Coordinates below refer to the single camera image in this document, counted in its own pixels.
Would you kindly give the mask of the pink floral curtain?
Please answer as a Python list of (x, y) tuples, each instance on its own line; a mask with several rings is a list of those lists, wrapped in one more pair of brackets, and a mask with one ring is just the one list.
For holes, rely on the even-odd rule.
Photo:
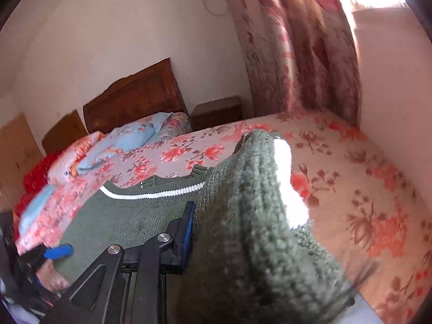
[(355, 42), (340, 0), (226, 0), (257, 116), (329, 110), (360, 125)]

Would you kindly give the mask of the orange floral pillow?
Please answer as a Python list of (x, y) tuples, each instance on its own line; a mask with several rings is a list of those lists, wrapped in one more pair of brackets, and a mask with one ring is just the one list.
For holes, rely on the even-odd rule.
[(47, 177), (48, 183), (60, 186), (77, 177), (77, 166), (80, 161), (105, 136), (102, 132), (97, 131), (68, 146), (50, 166)]

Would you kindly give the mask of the green and white knit sweater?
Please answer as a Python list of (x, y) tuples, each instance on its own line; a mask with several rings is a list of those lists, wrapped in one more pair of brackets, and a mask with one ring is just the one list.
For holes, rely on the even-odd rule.
[(108, 246), (145, 243), (192, 201), (192, 253), (171, 284), (179, 322), (332, 323), (352, 288), (313, 237), (290, 173), (288, 143), (255, 130), (215, 167), (154, 175), (126, 189), (107, 182), (65, 230), (62, 241), (74, 253), (55, 269), (74, 282)]

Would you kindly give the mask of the dark wooden nightstand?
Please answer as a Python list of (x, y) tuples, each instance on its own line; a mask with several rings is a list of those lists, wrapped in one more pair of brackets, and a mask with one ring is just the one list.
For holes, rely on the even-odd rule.
[(242, 101), (238, 96), (198, 104), (190, 114), (193, 131), (243, 120)]

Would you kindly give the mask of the brown cardboard panel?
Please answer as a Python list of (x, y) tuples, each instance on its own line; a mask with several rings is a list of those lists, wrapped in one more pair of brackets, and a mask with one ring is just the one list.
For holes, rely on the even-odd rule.
[(27, 119), (20, 113), (1, 127), (1, 211), (10, 211), (25, 190), (25, 175), (42, 160)]

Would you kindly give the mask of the red fabric beside bed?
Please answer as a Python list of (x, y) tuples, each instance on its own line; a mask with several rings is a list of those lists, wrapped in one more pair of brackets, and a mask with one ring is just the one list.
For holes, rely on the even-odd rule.
[(60, 154), (60, 151), (55, 151), (54, 153), (50, 153), (46, 157), (43, 157), (42, 160), (40, 160), (39, 163), (37, 163), (37, 165), (24, 176), (23, 187), (25, 193), (15, 205), (13, 209), (14, 215), (20, 217), (31, 200), (48, 183), (48, 171)]

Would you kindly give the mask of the small wooden headboard panel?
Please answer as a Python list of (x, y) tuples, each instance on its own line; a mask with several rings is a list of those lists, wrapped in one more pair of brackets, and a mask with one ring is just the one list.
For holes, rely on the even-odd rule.
[(42, 139), (46, 154), (63, 151), (78, 139), (88, 135), (77, 110), (60, 119)]

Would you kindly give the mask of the floral pink bed sheet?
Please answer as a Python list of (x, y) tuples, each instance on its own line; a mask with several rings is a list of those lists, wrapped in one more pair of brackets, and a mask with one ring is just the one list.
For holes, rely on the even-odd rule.
[(336, 256), (371, 258), (379, 269), (360, 292), (385, 323), (408, 323), (431, 290), (431, 210), (408, 178), (360, 130), (331, 113), (285, 113), (192, 131), (174, 114), (142, 147), (65, 180), (18, 238), (19, 252), (57, 244), (78, 209), (107, 181), (131, 187), (153, 175), (186, 176), (212, 167), (251, 130), (282, 135), (293, 154), (293, 187), (316, 236)]

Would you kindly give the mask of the carved wooden headboard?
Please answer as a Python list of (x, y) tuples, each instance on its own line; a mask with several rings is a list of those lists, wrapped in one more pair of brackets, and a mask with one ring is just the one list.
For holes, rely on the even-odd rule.
[(169, 58), (115, 81), (83, 106), (89, 133), (108, 134), (158, 112), (187, 113)]

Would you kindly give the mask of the light blue floral quilt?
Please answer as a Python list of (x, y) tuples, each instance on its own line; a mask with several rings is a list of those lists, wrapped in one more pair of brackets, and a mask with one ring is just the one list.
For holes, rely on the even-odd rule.
[[(77, 176), (85, 175), (118, 154), (126, 154), (141, 146), (161, 144), (172, 137), (191, 131), (188, 115), (183, 112), (164, 113), (144, 117), (113, 129), (93, 146), (77, 166)], [(55, 192), (57, 185), (47, 183), (31, 200), (20, 217), (14, 215), (15, 236), (23, 235), (37, 219), (43, 206)]]

